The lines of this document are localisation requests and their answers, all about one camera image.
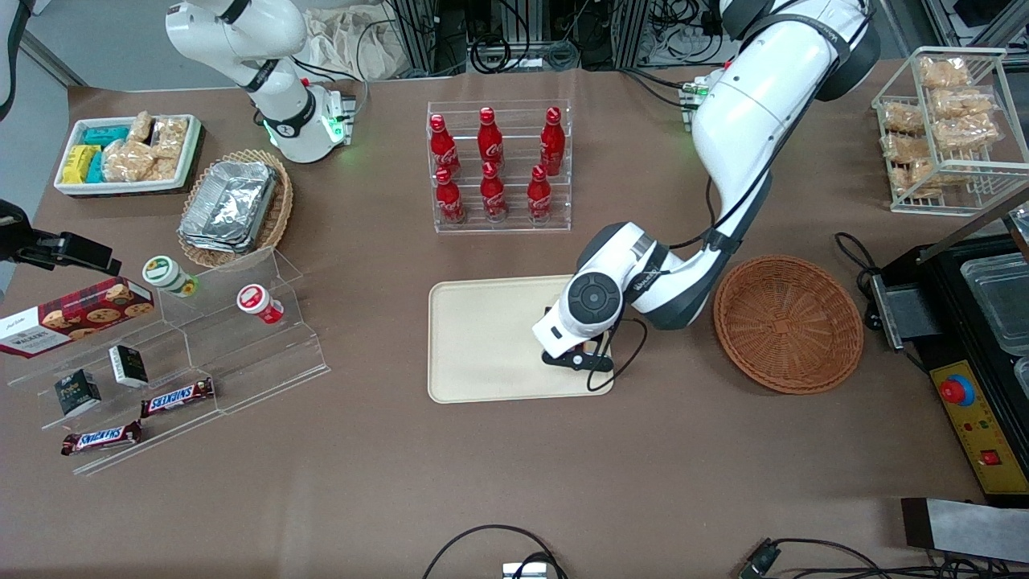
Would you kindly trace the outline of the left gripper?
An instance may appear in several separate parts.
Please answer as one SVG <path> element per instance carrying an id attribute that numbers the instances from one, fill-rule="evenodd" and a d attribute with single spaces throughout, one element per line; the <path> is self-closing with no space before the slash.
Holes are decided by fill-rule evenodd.
<path id="1" fill-rule="evenodd" d="M 610 356 L 599 353 L 581 354 L 580 345 L 587 341 L 587 337 L 575 327 L 567 325 L 561 318 L 561 307 L 555 304 L 532 327 L 534 337 L 543 348 L 541 359 L 544 365 L 589 372 L 613 372 L 614 362 Z"/>

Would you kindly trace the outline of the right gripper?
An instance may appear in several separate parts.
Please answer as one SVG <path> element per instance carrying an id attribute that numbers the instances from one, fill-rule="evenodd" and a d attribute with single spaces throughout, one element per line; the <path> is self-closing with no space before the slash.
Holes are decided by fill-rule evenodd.
<path id="1" fill-rule="evenodd" d="M 37 261 L 62 261 L 64 266 L 109 276 L 121 272 L 121 261 L 114 259 L 110 247 L 74 233 L 34 233 L 26 212 L 14 203 L 2 201 L 1 260 L 27 263 L 23 257 L 27 249 L 32 249 Z"/>

